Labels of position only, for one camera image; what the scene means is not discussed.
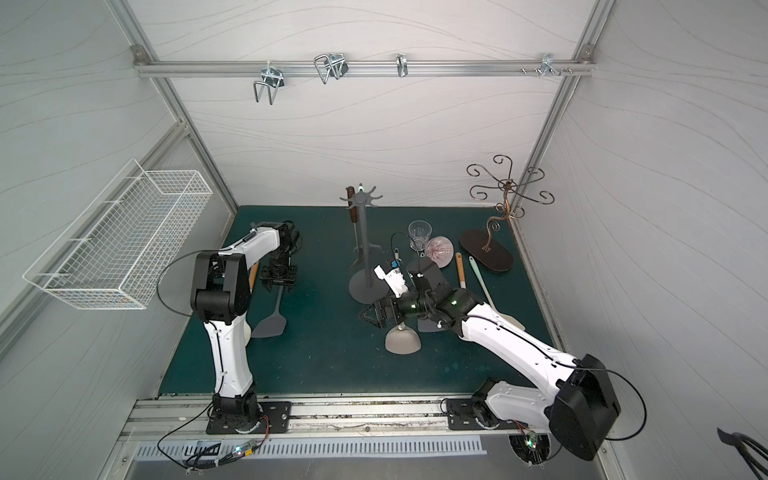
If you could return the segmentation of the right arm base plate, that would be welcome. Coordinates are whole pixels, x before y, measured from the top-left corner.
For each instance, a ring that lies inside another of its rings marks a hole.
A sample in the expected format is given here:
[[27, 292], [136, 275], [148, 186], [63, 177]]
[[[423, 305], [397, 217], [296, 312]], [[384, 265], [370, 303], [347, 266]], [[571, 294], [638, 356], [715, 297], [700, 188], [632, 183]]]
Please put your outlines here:
[[500, 425], [500, 420], [480, 400], [445, 398], [441, 401], [441, 411], [447, 417], [450, 430], [494, 430]]

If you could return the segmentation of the dark brown handled utensil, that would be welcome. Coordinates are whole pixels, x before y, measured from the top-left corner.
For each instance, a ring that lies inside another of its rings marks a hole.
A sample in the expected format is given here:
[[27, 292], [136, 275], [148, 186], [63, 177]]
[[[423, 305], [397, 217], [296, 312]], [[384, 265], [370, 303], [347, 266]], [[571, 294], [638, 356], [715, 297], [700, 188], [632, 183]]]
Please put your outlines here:
[[348, 212], [349, 212], [350, 220], [353, 224], [356, 224], [358, 222], [357, 206], [354, 203], [355, 194], [356, 194], [356, 189], [353, 186], [346, 187]]

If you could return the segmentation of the aluminium cross rail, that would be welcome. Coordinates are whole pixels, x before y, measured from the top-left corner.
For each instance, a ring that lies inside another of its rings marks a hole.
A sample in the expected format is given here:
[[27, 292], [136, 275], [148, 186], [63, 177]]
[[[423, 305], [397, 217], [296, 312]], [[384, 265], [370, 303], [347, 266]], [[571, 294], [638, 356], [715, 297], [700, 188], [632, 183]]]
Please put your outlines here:
[[[407, 57], [408, 76], [439, 77], [516, 77], [520, 68], [535, 68], [535, 60], [415, 60]], [[396, 58], [385, 60], [346, 60], [348, 78], [399, 78]], [[304, 61], [158, 61], [135, 64], [138, 75], [145, 78], [257, 78], [270, 62], [284, 73], [284, 78], [313, 78], [318, 73], [313, 60]], [[555, 60], [559, 67], [569, 67], [568, 76], [589, 76], [597, 68], [594, 62]]]

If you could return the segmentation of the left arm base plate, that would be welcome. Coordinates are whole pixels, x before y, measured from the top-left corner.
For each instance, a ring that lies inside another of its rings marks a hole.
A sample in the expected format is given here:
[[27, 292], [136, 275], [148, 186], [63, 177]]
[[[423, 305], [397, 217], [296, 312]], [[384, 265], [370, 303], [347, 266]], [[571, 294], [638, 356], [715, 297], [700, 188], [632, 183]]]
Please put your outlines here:
[[253, 412], [235, 407], [214, 407], [205, 433], [208, 435], [286, 433], [292, 409], [290, 401], [261, 401]]

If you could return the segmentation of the metal hook right end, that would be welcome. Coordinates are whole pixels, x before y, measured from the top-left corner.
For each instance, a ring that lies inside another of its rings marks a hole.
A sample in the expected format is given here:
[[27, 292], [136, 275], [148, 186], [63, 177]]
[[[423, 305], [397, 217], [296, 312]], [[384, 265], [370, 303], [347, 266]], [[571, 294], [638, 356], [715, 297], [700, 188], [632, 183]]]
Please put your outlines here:
[[569, 67], [559, 67], [555, 63], [555, 59], [552, 54], [545, 54], [539, 64], [535, 68], [520, 68], [520, 72], [523, 75], [537, 75], [539, 77], [548, 76], [568, 76], [573, 73]]

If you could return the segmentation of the double metal hook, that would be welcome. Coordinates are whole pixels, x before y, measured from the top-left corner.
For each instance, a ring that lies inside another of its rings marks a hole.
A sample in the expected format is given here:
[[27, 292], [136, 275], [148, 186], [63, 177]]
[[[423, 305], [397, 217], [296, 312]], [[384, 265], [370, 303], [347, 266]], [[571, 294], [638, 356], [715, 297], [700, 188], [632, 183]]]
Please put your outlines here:
[[346, 58], [341, 53], [318, 55], [314, 58], [313, 65], [323, 84], [327, 84], [331, 78], [339, 80], [349, 71]]
[[261, 70], [261, 78], [253, 82], [254, 99], [257, 103], [266, 99], [273, 105], [278, 91], [285, 85], [284, 73], [270, 62]]

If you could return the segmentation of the white vent strip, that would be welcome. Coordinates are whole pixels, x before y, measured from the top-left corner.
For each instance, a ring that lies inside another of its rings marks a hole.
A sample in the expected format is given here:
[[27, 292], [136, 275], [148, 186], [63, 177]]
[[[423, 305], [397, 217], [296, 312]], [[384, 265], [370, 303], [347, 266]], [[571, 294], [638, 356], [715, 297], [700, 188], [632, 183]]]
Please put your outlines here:
[[[189, 440], [152, 441], [138, 444], [134, 458], [138, 461], [177, 461], [199, 454], [204, 461], [220, 459], [240, 450], [236, 441]], [[319, 458], [436, 458], [483, 456], [487, 453], [478, 435], [390, 436], [390, 437], [317, 437], [269, 438], [248, 458], [255, 459], [319, 459]]]

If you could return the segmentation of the bronze scroll hook stand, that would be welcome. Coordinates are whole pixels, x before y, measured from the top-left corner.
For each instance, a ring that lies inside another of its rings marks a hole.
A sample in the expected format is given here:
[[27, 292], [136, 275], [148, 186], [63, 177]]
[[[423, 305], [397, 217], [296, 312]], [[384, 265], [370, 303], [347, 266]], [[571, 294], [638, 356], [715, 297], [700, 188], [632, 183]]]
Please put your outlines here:
[[514, 180], [512, 169], [514, 163], [508, 155], [497, 154], [492, 159], [496, 165], [508, 165], [505, 176], [497, 176], [485, 166], [472, 163], [466, 167], [466, 173], [479, 179], [483, 174], [492, 180], [489, 185], [476, 183], [469, 188], [469, 195], [473, 200], [486, 201], [490, 192], [498, 191], [501, 199], [494, 206], [495, 213], [488, 217], [485, 227], [481, 229], [465, 230], [459, 238], [460, 246], [477, 262], [494, 273], [509, 271], [514, 265], [514, 256], [511, 251], [499, 243], [494, 235], [506, 224], [512, 227], [512, 221], [522, 218], [525, 210], [522, 206], [515, 207], [513, 201], [517, 199], [527, 200], [538, 205], [551, 205], [555, 202], [555, 196], [546, 190], [541, 190], [537, 198], [525, 195], [523, 190], [530, 184], [543, 180], [546, 176], [540, 167], [527, 167], [524, 173], [526, 180]]

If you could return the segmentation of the double metal hook middle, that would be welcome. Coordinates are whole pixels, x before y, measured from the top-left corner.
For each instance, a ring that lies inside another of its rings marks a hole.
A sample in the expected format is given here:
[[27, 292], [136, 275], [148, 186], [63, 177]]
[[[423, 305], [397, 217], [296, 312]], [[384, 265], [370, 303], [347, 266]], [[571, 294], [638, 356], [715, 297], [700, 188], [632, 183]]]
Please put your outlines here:
[[331, 78], [339, 80], [349, 71], [346, 58], [341, 53], [318, 55], [314, 58], [313, 65], [323, 84], [327, 84]]

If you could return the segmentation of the small metal hook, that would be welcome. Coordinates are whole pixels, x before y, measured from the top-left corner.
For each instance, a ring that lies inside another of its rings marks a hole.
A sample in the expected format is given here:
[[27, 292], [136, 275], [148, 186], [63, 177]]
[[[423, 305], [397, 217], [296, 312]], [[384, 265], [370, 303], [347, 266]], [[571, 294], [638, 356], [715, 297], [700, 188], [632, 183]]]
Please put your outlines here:
[[405, 54], [398, 53], [396, 55], [396, 68], [399, 78], [405, 78], [408, 76], [408, 62]]

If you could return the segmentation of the grey utensil rack stand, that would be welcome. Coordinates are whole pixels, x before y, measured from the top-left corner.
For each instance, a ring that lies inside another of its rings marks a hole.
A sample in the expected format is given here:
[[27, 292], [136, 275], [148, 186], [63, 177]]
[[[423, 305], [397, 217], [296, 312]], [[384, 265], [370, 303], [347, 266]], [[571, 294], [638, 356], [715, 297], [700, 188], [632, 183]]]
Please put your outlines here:
[[368, 305], [384, 298], [388, 292], [387, 284], [379, 280], [373, 272], [375, 266], [371, 260], [372, 252], [374, 250], [381, 251], [382, 248], [371, 243], [368, 235], [367, 208], [373, 207], [372, 201], [380, 199], [380, 196], [373, 195], [376, 187], [372, 187], [370, 191], [365, 190], [365, 192], [358, 192], [358, 186], [354, 188], [356, 189], [354, 203], [357, 206], [358, 222], [353, 224], [356, 232], [356, 247], [353, 251], [357, 255], [357, 260], [353, 265], [361, 265], [362, 268], [351, 277], [348, 289], [356, 302]]

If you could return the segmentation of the cream spoon wooden handle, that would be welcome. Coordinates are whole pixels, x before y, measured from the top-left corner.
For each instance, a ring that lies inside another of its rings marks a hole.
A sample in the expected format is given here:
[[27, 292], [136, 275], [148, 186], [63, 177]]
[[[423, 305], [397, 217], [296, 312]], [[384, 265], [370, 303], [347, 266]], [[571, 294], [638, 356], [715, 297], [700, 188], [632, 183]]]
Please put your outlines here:
[[[259, 263], [256, 262], [251, 266], [249, 270], [248, 280], [249, 280], [249, 288], [251, 293], [254, 293], [257, 274], [258, 274], [258, 267], [259, 267]], [[247, 320], [243, 321], [243, 331], [244, 331], [244, 337], [245, 337], [245, 345], [248, 345], [251, 339], [252, 328]]]

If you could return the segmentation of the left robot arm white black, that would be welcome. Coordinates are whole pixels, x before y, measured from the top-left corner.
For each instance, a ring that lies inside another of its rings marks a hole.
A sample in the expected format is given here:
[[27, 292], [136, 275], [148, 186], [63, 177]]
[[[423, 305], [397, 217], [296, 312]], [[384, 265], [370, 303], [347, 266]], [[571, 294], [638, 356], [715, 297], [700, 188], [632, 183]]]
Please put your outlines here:
[[250, 432], [263, 416], [246, 354], [251, 269], [265, 256], [289, 266], [299, 241], [293, 221], [261, 222], [228, 246], [191, 253], [195, 261], [189, 315], [207, 332], [216, 375], [211, 419], [227, 423], [229, 430]]

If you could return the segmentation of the steel turner metal handle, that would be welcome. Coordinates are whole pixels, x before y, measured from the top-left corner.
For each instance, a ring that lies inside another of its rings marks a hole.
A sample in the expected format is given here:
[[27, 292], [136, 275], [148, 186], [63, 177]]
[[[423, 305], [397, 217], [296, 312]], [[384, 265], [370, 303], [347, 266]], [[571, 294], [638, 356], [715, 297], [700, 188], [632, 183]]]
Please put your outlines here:
[[385, 349], [392, 354], [410, 355], [418, 352], [421, 347], [418, 332], [406, 322], [398, 323], [385, 337]]

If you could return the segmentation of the cream spatula wooden handle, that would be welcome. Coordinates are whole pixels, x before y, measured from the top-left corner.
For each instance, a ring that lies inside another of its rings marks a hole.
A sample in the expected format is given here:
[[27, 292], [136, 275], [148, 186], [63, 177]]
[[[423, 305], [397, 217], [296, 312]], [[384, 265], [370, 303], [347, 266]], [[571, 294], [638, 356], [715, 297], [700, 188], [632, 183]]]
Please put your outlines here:
[[457, 252], [455, 254], [455, 262], [456, 262], [459, 285], [462, 289], [466, 289], [467, 288], [466, 274], [465, 274], [465, 268], [464, 268], [463, 255], [461, 253]]

